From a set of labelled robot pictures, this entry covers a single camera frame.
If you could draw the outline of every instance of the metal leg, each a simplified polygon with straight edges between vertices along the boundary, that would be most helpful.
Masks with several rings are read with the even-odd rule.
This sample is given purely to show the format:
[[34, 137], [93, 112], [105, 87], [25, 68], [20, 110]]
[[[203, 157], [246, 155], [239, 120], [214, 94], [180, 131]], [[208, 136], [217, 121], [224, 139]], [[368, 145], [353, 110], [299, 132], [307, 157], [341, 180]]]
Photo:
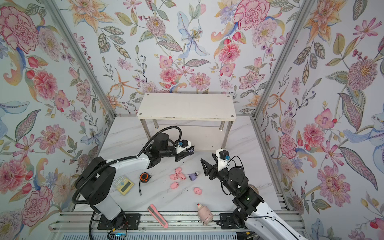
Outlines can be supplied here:
[[151, 134], [150, 134], [150, 132], [149, 132], [147, 123], [146, 123], [145, 119], [140, 119], [140, 121], [141, 121], [141, 124], [143, 125], [144, 132], [145, 132], [145, 134], [147, 135], [147, 138], [148, 138], [148, 140], [149, 140], [149, 139], [151, 138]]
[[226, 146], [227, 140], [228, 140], [229, 131], [231, 131], [232, 124], [233, 124], [233, 121], [228, 122], [227, 129], [225, 131], [223, 144], [221, 144], [222, 149], [225, 149], [225, 146]]
[[224, 124], [225, 124], [225, 121], [221, 121], [220, 128], [219, 128], [220, 131], [224, 130]]
[[154, 120], [153, 120], [153, 124], [155, 125], [155, 128], [156, 128], [156, 129], [158, 129], [158, 128], [159, 128], [159, 125], [158, 125], [158, 123], [157, 123], [157, 120], [156, 120], [156, 119], [154, 119]]

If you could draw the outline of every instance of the pink utility knife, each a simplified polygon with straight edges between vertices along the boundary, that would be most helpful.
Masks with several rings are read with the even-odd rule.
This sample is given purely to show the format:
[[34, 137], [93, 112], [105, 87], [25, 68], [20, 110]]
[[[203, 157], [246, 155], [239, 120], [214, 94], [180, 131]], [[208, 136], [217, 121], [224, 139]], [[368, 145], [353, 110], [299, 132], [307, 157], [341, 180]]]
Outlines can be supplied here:
[[164, 228], [168, 228], [168, 223], [167, 221], [163, 218], [163, 216], [157, 211], [157, 209], [155, 208], [155, 206], [153, 204], [151, 204], [149, 207], [148, 207], [148, 211], [152, 214], [152, 216], [154, 218], [156, 218], [156, 220], [164, 227]]

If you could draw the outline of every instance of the white marble surface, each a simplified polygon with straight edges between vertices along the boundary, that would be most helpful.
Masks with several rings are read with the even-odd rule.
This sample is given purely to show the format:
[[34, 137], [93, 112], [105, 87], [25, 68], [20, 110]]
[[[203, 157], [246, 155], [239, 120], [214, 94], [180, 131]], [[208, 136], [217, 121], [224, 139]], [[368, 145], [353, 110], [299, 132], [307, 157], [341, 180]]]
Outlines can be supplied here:
[[[176, 126], [218, 127], [220, 124], [220, 122], [208, 121], [159, 120], [158, 122], [159, 124], [173, 124]], [[151, 121], [147, 121], [147, 124], [151, 134], [157, 132]], [[146, 141], [147, 137], [137, 118], [117, 117], [101, 149], [100, 156], [105, 159], [117, 159], [136, 155]], [[259, 189], [260, 195], [268, 205], [274, 210], [281, 210], [249, 117], [237, 117], [228, 138], [227, 150], [230, 156], [240, 156], [249, 183]], [[211, 156], [212, 153], [213, 151], [196, 151], [194, 155], [188, 156], [179, 162], [175, 162], [173, 157], [163, 158], [161, 163], [151, 169], [127, 174], [127, 177], [135, 185], [125, 196], [115, 191], [113, 187], [111, 188], [111, 195], [125, 211], [146, 211], [150, 204], [154, 204], [159, 211], [196, 211], [198, 203], [206, 205], [212, 211], [233, 210], [235, 209], [235, 205], [232, 203], [233, 196], [224, 195], [219, 180], [214, 179], [210, 181], [209, 177], [203, 174], [200, 159], [203, 158], [207, 162], [214, 164], [215, 161]], [[235, 161], [237, 164], [240, 164], [237, 158], [235, 158]], [[191, 181], [188, 176], [186, 180], [176, 180], [179, 183], [179, 187], [172, 190], [170, 185], [174, 181], [169, 178], [169, 175], [175, 173], [174, 169], [177, 167], [181, 167], [182, 172], [186, 176], [196, 171], [199, 171], [200, 175], [195, 181]], [[141, 184], [142, 196], [140, 196], [139, 175], [142, 172], [148, 172], [152, 178], [148, 183]], [[202, 195], [194, 194], [193, 189], [195, 187], [199, 187], [202, 190]], [[91, 208], [86, 205], [77, 205], [75, 211], [91, 211]]]

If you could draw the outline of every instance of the calculator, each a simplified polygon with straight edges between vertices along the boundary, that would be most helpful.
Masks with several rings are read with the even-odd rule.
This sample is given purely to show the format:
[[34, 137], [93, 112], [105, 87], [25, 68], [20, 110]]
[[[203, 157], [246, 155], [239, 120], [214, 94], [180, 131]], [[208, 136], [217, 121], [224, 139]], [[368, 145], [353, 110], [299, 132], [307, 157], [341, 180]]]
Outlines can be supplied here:
[[122, 195], [126, 195], [133, 187], [133, 185], [135, 184], [125, 175], [116, 178], [112, 183], [112, 186], [114, 186], [116, 190], [119, 191]]

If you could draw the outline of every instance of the floral wallpaper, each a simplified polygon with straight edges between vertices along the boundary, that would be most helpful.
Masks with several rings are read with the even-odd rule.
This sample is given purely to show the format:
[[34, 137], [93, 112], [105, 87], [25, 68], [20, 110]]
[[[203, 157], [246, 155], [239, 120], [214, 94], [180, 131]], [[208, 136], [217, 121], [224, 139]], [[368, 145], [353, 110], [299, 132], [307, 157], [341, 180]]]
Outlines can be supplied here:
[[301, 2], [56, 3], [112, 107], [129, 116], [149, 92], [231, 94], [238, 114], [252, 113]]
[[384, 240], [383, 8], [316, 0], [257, 117], [314, 240]]
[[113, 118], [40, 1], [0, 1], [0, 239], [45, 239]]

